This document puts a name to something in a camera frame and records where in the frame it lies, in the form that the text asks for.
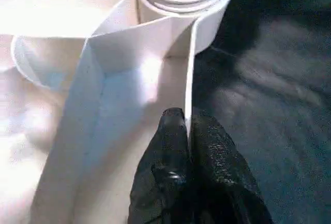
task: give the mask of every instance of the black rubber glove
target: black rubber glove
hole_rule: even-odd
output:
[[[197,223],[273,223],[245,159],[217,120],[196,111],[191,138]]]
[[[167,109],[133,181],[129,224],[272,223],[248,165],[213,117]]]
[[[187,144],[182,110],[167,109],[134,176],[129,224],[193,223]]]

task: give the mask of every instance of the dark fabric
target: dark fabric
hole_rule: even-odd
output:
[[[273,223],[247,163],[216,119],[195,111],[191,139],[189,157],[183,112],[166,110],[138,165],[128,223]]]
[[[227,130],[273,221],[331,222],[331,1],[231,0],[193,105]]]

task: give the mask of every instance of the white surface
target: white surface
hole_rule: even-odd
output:
[[[66,94],[26,80],[12,62],[11,40],[0,34],[0,223],[26,224]]]
[[[127,2],[133,2],[133,0],[121,2],[113,9],[113,12],[121,11],[122,6],[126,6]],[[142,6],[143,3],[139,0],[134,0],[134,2],[138,3],[137,9],[128,12],[128,14],[140,16],[140,12],[145,9]],[[193,18],[183,21],[179,17],[163,17],[160,14],[158,14],[159,19],[155,20],[157,13],[147,14],[145,12],[142,14],[142,24],[131,26],[130,23],[127,23],[126,28],[111,32],[113,30],[111,26],[115,24],[112,21],[112,13],[101,24],[100,27],[102,28],[99,29],[99,32],[107,34],[93,36],[89,39],[89,45],[106,73],[134,68],[141,65],[149,57],[156,59],[164,57],[168,52],[171,52],[175,41],[194,21]],[[187,40],[183,40],[180,45],[185,46],[187,42]]]
[[[0,0],[0,33],[86,37],[119,0]]]
[[[84,38],[14,37],[11,56],[19,72],[38,86],[68,90]]]
[[[120,0],[99,23],[93,36],[122,31],[140,22],[137,0]]]
[[[31,223],[69,223],[70,220],[72,199],[83,167],[83,151],[91,141],[104,77],[88,47],[85,54],[39,182]]]

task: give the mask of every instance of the black glove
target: black glove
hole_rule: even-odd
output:
[[[190,156],[184,114],[167,109],[139,162],[128,223],[272,223],[246,161],[217,120],[195,113],[191,137]]]

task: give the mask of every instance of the glove finger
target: glove finger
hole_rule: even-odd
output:
[[[171,220],[187,183],[188,163],[183,111],[167,109],[138,164],[130,194],[128,223]]]
[[[202,202],[216,223],[272,223],[256,180],[231,137],[218,121],[194,110],[192,117],[193,169]]]

